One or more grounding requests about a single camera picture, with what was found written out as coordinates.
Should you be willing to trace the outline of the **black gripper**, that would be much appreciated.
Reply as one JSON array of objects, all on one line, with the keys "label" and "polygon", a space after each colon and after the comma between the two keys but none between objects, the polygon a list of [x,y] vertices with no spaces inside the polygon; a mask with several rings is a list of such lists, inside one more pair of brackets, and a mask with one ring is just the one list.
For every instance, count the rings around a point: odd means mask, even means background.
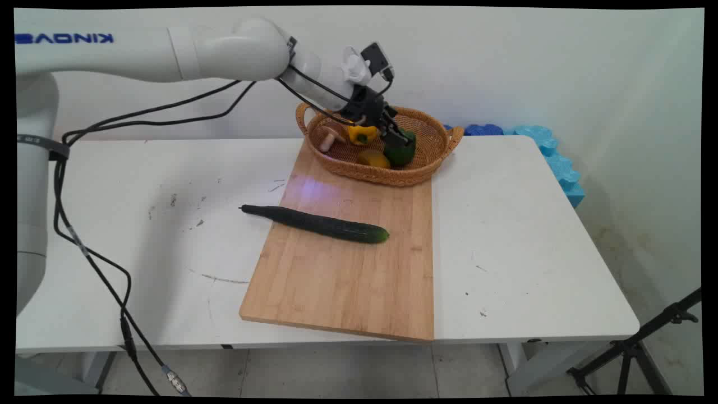
[{"label": "black gripper", "polygon": [[405,148],[415,143],[415,138],[406,135],[394,118],[397,110],[383,95],[366,85],[354,85],[349,102],[343,107],[344,125],[380,127],[380,138],[386,146]]}]

